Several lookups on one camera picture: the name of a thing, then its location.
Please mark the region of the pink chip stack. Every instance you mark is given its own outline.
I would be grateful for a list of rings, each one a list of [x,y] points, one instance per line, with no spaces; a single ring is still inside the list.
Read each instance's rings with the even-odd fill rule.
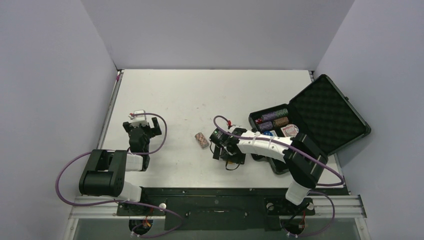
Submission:
[[[204,136],[202,132],[198,132],[197,134],[195,134],[194,138],[196,139],[196,141],[198,142],[199,146],[202,149],[205,149],[210,145],[207,138]]]

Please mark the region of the blue small blind button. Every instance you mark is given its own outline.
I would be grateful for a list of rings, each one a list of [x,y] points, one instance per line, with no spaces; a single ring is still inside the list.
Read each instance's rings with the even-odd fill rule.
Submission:
[[[266,136],[270,136],[270,137],[274,136],[274,134],[271,131],[264,131],[262,134]]]

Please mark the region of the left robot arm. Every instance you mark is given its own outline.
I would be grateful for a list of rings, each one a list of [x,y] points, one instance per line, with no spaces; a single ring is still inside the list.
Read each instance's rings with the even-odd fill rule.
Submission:
[[[80,177],[78,188],[88,196],[107,196],[115,200],[130,201],[129,208],[136,215],[149,209],[149,201],[142,197],[143,188],[126,181],[127,172],[144,172],[150,163],[151,139],[162,135],[158,119],[134,117],[123,123],[128,134],[128,150],[94,149],[91,151]]]

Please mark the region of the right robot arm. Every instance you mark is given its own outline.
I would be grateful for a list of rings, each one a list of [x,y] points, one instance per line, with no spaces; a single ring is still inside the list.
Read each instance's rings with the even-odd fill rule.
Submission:
[[[232,127],[232,132],[216,128],[209,139],[216,146],[214,159],[242,164],[246,155],[251,154],[283,162],[293,178],[282,199],[282,207],[289,214],[302,207],[328,163],[328,157],[303,133],[278,137],[240,127]]]

